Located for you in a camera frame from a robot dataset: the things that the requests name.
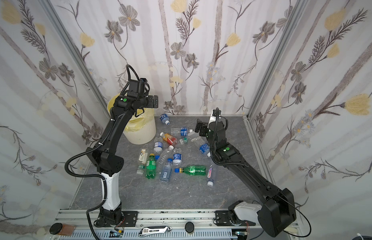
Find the clear bottle pink label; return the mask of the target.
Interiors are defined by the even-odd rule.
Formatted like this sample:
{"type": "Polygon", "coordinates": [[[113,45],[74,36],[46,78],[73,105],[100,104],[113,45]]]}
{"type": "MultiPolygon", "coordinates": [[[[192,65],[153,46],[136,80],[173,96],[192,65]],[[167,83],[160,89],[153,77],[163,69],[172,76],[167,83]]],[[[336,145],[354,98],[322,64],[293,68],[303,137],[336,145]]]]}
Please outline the clear bottle pink label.
{"type": "Polygon", "coordinates": [[[216,173],[216,170],[215,170],[215,166],[214,165],[211,165],[209,167],[209,170],[207,172],[207,185],[209,187],[213,187],[214,186],[214,182],[215,182],[215,173],[216,173]]]}

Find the green soda bottle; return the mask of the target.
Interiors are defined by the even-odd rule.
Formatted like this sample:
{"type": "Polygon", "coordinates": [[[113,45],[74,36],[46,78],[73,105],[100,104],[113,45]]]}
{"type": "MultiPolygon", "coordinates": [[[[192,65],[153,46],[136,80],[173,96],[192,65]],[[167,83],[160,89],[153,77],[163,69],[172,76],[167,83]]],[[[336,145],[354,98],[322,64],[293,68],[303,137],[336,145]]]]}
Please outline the green soda bottle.
{"type": "Polygon", "coordinates": [[[202,165],[190,165],[184,168],[175,168],[175,173],[183,173],[189,176],[206,176],[207,167],[202,165]]]}
{"type": "Polygon", "coordinates": [[[146,178],[154,179],[156,177],[157,163],[154,154],[149,155],[149,159],[146,163],[146,178]]]}

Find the small clear green label bottle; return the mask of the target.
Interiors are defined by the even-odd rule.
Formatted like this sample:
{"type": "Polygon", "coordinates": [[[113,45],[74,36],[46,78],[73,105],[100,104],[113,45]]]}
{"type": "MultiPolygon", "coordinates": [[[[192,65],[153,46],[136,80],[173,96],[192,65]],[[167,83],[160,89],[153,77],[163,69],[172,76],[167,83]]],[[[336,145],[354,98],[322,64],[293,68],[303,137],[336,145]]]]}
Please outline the small clear green label bottle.
{"type": "Polygon", "coordinates": [[[137,168],[137,175],[143,175],[145,173],[145,165],[140,164],[137,168]]]}

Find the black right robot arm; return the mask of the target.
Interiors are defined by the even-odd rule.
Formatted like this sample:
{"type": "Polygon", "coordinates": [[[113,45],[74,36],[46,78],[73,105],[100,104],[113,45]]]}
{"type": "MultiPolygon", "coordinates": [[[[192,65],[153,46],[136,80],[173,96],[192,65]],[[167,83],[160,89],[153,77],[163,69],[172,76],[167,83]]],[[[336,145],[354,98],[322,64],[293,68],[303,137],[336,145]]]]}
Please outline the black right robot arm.
{"type": "Polygon", "coordinates": [[[294,196],[290,190],[269,182],[247,163],[227,141],[228,121],[222,118],[221,111],[214,109],[208,122],[197,121],[195,132],[206,138],[212,161],[234,173],[259,199],[257,207],[251,204],[245,208],[246,202],[235,205],[235,216],[241,221],[259,223],[270,237],[276,237],[297,219],[294,196]]]}

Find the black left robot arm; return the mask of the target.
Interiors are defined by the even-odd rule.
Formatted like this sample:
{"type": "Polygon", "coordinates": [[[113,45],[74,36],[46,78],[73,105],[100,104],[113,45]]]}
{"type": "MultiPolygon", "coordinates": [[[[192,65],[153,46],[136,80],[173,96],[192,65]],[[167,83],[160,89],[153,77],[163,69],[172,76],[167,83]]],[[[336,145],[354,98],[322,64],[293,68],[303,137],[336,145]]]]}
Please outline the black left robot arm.
{"type": "Polygon", "coordinates": [[[122,202],[118,194],[119,174],[124,166],[124,159],[116,155],[120,138],[132,117],[139,117],[146,109],[158,107],[158,96],[149,94],[150,85],[147,79],[137,75],[130,65],[126,66],[128,82],[121,93],[116,97],[110,109],[110,120],[104,133],[98,142],[88,147],[85,152],[71,157],[64,165],[65,171],[76,178],[100,178],[102,181],[103,199],[101,204],[87,210],[99,210],[99,216],[95,221],[89,220],[91,227],[116,227],[120,225],[125,216],[122,212],[122,202]],[[97,168],[96,174],[80,175],[74,173],[69,165],[74,160],[87,156],[91,163],[97,168]]]}

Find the white bin with yellow liner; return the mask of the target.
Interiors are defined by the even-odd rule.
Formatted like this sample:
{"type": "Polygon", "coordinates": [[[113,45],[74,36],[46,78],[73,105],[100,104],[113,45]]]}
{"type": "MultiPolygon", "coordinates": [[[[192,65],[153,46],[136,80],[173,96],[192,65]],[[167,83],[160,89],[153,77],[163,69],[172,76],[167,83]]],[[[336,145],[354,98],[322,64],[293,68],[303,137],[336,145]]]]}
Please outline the white bin with yellow liner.
{"type": "Polygon", "coordinates": [[[145,108],[144,112],[142,109],[138,109],[139,116],[135,117],[135,111],[126,111],[124,108],[115,110],[114,103],[120,99],[120,95],[117,94],[108,103],[110,121],[105,128],[105,133],[107,134],[110,129],[115,131],[125,127],[122,130],[122,134],[125,135],[130,143],[143,145],[151,141],[157,132],[154,109],[145,108]]]}

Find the clear bottle blue label top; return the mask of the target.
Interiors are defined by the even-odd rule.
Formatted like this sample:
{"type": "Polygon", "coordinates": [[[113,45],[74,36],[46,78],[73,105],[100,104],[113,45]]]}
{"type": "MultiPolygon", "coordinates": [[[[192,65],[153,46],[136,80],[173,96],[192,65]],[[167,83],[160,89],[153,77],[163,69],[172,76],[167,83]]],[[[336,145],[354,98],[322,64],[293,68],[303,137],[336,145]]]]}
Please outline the clear bottle blue label top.
{"type": "Polygon", "coordinates": [[[192,129],[189,129],[187,127],[176,127],[171,128],[171,135],[174,137],[187,137],[193,132],[192,129]]]}

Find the red orange tea bottle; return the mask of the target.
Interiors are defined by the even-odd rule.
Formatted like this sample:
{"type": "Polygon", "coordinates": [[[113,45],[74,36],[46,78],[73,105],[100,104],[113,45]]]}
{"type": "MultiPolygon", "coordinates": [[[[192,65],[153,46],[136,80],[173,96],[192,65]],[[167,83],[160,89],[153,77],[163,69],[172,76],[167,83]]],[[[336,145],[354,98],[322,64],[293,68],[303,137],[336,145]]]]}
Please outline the red orange tea bottle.
{"type": "Polygon", "coordinates": [[[174,136],[170,135],[170,134],[167,134],[167,133],[163,133],[161,132],[160,133],[160,136],[162,137],[162,139],[168,143],[170,146],[175,146],[178,142],[177,138],[175,138],[174,136]]]}

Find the small blue label water bottle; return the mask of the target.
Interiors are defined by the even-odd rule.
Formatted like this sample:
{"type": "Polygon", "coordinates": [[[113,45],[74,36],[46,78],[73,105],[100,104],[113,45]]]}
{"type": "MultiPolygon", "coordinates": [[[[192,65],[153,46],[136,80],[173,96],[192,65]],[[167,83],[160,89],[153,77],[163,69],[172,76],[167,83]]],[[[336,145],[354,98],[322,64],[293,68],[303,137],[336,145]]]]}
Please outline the small blue label water bottle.
{"type": "Polygon", "coordinates": [[[175,148],[173,150],[173,165],[175,167],[179,166],[182,163],[182,149],[175,148]]]}

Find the clear bottle blue cap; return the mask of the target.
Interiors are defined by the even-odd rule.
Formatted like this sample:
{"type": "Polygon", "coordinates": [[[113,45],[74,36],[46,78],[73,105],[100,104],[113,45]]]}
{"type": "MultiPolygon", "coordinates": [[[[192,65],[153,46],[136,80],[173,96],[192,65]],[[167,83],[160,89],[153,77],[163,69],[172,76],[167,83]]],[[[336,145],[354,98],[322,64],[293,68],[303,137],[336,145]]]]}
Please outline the clear bottle blue cap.
{"type": "Polygon", "coordinates": [[[164,164],[164,167],[161,172],[160,182],[162,183],[168,183],[171,177],[173,168],[173,159],[169,158],[166,163],[164,164]]]}

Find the black round knob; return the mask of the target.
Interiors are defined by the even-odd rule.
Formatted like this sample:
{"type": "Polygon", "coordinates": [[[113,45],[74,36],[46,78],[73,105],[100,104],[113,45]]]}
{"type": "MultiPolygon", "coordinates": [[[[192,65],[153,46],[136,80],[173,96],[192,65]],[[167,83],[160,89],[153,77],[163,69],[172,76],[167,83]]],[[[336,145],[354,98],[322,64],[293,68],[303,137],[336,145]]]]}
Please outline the black round knob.
{"type": "Polygon", "coordinates": [[[49,232],[52,235],[60,235],[62,229],[63,229],[62,223],[55,223],[50,227],[49,232]]]}
{"type": "Polygon", "coordinates": [[[188,234],[192,234],[195,231],[195,225],[192,222],[187,222],[185,224],[185,231],[188,234]]]}

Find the silver adjustable wrench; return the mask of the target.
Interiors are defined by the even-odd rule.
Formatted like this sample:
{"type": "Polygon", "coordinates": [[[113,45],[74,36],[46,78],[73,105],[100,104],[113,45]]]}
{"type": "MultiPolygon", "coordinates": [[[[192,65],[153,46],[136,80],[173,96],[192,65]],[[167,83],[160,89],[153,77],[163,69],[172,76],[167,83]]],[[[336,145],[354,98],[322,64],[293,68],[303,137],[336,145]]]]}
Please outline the silver adjustable wrench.
{"type": "Polygon", "coordinates": [[[154,226],[154,227],[145,227],[141,229],[139,233],[140,238],[148,237],[155,234],[165,234],[172,231],[172,228],[169,226],[154,226]]]}

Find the black round knob left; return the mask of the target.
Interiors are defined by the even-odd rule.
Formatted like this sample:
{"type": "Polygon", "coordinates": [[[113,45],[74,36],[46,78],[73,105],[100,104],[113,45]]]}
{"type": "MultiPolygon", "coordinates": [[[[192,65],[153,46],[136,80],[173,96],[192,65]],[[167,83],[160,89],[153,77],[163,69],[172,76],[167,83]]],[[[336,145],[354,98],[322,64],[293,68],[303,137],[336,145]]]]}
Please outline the black round knob left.
{"type": "Polygon", "coordinates": [[[49,232],[52,235],[60,235],[62,229],[63,229],[62,223],[55,223],[50,227],[49,232]]]}

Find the blue label bottle by wall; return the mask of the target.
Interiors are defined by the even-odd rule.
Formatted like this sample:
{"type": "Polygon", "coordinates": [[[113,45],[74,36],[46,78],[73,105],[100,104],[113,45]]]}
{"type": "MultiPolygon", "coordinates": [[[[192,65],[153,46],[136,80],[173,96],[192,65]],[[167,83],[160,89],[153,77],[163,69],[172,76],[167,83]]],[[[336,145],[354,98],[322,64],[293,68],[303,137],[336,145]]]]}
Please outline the blue label bottle by wall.
{"type": "Polygon", "coordinates": [[[165,125],[170,125],[170,119],[168,117],[168,115],[165,113],[164,109],[158,109],[157,110],[157,114],[161,120],[161,122],[165,125]]]}

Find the aluminium mounting rail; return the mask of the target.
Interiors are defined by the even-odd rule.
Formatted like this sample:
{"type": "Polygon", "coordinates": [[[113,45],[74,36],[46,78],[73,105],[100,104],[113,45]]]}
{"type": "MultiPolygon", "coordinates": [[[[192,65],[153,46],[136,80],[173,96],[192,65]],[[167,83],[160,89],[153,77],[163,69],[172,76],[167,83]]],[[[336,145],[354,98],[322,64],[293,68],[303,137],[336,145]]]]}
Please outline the aluminium mounting rail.
{"type": "Polygon", "coordinates": [[[270,240],[259,223],[233,224],[225,209],[124,210],[125,220],[117,227],[94,227],[101,240],[270,240]],[[195,231],[188,234],[185,224],[192,222],[195,231]],[[169,226],[172,231],[140,238],[145,227],[169,226]]]}

